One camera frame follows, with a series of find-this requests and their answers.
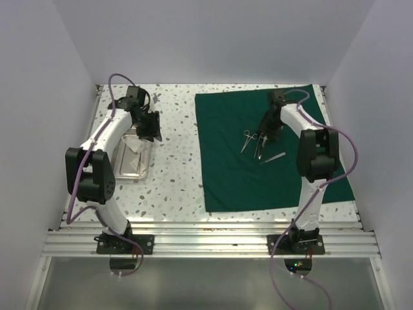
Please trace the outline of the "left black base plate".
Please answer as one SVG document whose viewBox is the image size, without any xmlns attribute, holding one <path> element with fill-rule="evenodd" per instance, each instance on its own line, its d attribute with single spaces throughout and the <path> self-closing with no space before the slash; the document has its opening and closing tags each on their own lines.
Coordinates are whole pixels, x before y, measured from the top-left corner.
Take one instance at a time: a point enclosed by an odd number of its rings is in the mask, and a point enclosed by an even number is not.
<svg viewBox="0 0 413 310">
<path fill-rule="evenodd" d="M 133 234 L 130 240 L 137 243 L 141 249 L 130 242 L 122 241 L 116 236 L 100 234 L 94 237 L 97 242 L 97 254 L 148 254 L 153 253 L 155 237 L 151 234 Z"/>
</svg>

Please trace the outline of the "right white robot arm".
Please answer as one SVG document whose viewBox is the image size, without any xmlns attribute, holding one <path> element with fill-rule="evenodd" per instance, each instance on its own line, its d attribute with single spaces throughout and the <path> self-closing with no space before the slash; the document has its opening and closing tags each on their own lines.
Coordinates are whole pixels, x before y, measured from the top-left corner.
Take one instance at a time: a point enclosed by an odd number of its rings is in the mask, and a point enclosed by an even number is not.
<svg viewBox="0 0 413 310">
<path fill-rule="evenodd" d="M 261 159 L 266 145 L 276 142 L 284 127 L 299 138 L 296 167 L 301 176 L 301 192 L 296 217 L 287 232 L 288 248 L 299 254 L 317 242 L 321 186 L 339 168 L 339 138 L 337 130 L 320 124 L 306 112 L 301 100 L 288 99 L 286 94 L 284 90 L 267 94 L 268 109 L 257 130 L 255 156 Z"/>
</svg>

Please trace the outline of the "steel scissors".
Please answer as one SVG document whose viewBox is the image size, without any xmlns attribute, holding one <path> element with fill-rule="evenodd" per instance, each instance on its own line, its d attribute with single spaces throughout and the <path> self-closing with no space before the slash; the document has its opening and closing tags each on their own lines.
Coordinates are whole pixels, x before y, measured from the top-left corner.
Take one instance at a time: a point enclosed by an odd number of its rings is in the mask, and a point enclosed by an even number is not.
<svg viewBox="0 0 413 310">
<path fill-rule="evenodd" d="M 265 133 L 261 133 L 257 139 L 256 151 L 254 157 L 260 160 L 263 156 L 265 145 L 267 143 L 267 135 Z"/>
</svg>

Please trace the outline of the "stainless steel tray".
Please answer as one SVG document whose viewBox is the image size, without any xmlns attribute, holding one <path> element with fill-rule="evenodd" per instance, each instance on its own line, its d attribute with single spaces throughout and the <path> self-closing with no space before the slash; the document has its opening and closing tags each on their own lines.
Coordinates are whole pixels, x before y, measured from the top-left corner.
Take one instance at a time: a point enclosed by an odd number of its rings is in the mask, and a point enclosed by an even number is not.
<svg viewBox="0 0 413 310">
<path fill-rule="evenodd" d="M 117 147 L 112 156 L 112 166 L 113 172 L 116 180 L 126 180 L 126 181 L 139 181 L 146 178 L 149 170 L 150 165 L 150 153 L 152 150 L 152 142 L 145 141 L 145 149 L 140 153 L 132 152 L 127 145 L 125 144 L 125 138 L 127 136 L 136 136 L 135 134 L 125 134 L 120 142 L 118 143 Z M 131 166 L 130 162 L 135 159 L 140 159 L 140 169 L 138 171 L 134 171 Z"/>
</svg>

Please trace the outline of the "white gauze strip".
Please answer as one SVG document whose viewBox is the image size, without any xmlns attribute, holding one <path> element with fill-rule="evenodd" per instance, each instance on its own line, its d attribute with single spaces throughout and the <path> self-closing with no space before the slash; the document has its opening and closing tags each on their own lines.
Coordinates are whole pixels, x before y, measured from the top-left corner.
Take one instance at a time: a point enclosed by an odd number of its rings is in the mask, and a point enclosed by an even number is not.
<svg viewBox="0 0 413 310">
<path fill-rule="evenodd" d="M 130 166 L 133 170 L 138 171 L 140 169 L 140 159 L 135 158 L 130 162 Z"/>
</svg>

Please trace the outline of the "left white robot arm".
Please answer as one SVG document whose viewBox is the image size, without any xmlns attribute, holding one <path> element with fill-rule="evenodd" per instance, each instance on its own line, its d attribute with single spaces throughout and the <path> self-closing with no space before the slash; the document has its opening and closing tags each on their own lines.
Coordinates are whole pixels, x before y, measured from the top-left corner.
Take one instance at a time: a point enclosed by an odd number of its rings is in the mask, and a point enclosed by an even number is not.
<svg viewBox="0 0 413 310">
<path fill-rule="evenodd" d="M 139 86 L 129 86 L 125 96 L 113 99 L 95 132 L 80 147 L 70 147 L 65 153 L 66 182 L 71 195 L 66 223 L 73 223 L 85 210 L 92 209 L 103 226 L 103 234 L 113 236 L 111 245 L 122 254 L 132 250 L 134 237 L 130 222 L 114 198 L 116 178 L 111 158 L 132 127 L 139 140 L 162 140 L 160 113 L 150 110 L 149 93 Z"/>
</svg>

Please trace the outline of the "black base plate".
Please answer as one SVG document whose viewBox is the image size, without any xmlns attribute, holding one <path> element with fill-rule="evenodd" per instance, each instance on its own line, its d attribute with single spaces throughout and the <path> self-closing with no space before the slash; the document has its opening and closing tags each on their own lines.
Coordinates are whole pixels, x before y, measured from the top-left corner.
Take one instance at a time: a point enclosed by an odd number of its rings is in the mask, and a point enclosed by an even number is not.
<svg viewBox="0 0 413 310">
<path fill-rule="evenodd" d="M 274 252 L 275 255 L 323 255 L 325 253 L 322 235 L 319 235 L 316 240 L 297 243 L 293 243 L 288 236 L 284 236 Z"/>
<path fill-rule="evenodd" d="M 116 236 L 100 234 L 94 237 L 97 242 L 97 254 L 148 254 L 153 253 L 155 237 L 151 234 L 133 234 L 130 240 L 137 243 L 141 249 L 130 242 L 122 241 Z"/>
</svg>

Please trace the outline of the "steel forceps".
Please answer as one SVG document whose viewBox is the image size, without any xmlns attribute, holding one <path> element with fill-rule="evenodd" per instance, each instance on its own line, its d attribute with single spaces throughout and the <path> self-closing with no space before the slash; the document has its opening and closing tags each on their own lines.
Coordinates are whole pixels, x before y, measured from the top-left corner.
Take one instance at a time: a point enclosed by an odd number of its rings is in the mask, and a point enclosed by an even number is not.
<svg viewBox="0 0 413 310">
<path fill-rule="evenodd" d="M 245 130 L 243 134 L 245 136 L 245 142 L 244 142 L 244 145 L 243 145 L 240 153 L 243 153 L 243 151 L 246 149 L 246 147 L 248 146 L 248 144 L 251 140 L 256 140 L 257 139 L 257 134 L 254 133 L 254 132 L 251 133 L 249 130 Z"/>
</svg>

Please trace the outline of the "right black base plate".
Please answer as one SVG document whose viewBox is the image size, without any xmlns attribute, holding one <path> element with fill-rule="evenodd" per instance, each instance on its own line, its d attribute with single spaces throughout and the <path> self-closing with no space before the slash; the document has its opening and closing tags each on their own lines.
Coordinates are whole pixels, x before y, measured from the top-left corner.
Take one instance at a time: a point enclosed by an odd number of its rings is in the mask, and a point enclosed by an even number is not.
<svg viewBox="0 0 413 310">
<path fill-rule="evenodd" d="M 316 240 L 297 243 L 293 243 L 288 236 L 284 236 L 274 252 L 275 255 L 323 255 L 325 253 L 322 235 L 319 235 Z"/>
</svg>

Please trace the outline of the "steel tweezers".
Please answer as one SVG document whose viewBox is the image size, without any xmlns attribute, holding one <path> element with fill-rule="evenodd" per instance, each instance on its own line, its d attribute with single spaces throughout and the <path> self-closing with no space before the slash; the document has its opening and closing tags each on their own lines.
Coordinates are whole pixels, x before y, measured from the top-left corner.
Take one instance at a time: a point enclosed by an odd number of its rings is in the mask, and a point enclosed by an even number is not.
<svg viewBox="0 0 413 310">
<path fill-rule="evenodd" d="M 282 152 L 282 153 L 280 153 L 280 154 L 277 154 L 277 155 L 275 155 L 275 156 L 272 156 L 271 158 L 269 158 L 269 159 L 267 159 L 267 160 L 262 161 L 261 164 L 269 163 L 269 162 L 274 161 L 274 160 L 276 160 L 276 159 L 278 159 L 278 158 L 282 158 L 282 157 L 285 156 L 285 155 L 286 155 L 286 153 L 285 153 L 285 152 Z"/>
</svg>

